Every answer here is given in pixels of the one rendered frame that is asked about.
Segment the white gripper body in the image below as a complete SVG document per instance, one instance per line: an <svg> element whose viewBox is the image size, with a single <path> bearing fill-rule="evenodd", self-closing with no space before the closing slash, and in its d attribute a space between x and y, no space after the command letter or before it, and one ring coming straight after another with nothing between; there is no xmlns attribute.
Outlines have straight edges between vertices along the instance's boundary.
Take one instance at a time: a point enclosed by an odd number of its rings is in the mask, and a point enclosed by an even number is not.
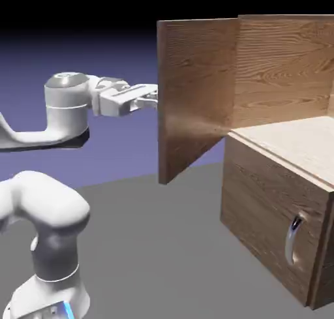
<svg viewBox="0 0 334 319"><path fill-rule="evenodd" d="M100 114L110 117L121 117L137 110L134 100L143 95L158 93L157 84L136 84L121 91L107 89L100 93Z"/></svg>

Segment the wooden cabinet door without handle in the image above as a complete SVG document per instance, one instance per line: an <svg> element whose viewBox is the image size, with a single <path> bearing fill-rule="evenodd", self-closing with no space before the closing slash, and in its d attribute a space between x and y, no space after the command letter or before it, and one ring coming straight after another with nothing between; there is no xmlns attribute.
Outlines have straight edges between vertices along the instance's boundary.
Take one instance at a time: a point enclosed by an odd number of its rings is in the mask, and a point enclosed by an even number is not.
<svg viewBox="0 0 334 319"><path fill-rule="evenodd" d="M238 33L236 18L157 23L159 183L230 130Z"/></svg>

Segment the light wood cabinet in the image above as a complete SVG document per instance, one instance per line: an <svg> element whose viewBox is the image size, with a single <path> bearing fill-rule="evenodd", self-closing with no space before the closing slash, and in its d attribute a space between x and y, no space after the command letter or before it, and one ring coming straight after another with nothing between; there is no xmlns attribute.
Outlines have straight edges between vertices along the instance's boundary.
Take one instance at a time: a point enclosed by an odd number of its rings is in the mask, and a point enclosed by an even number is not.
<svg viewBox="0 0 334 319"><path fill-rule="evenodd" d="M334 190L334 15L240 16L239 22L227 137Z"/></svg>

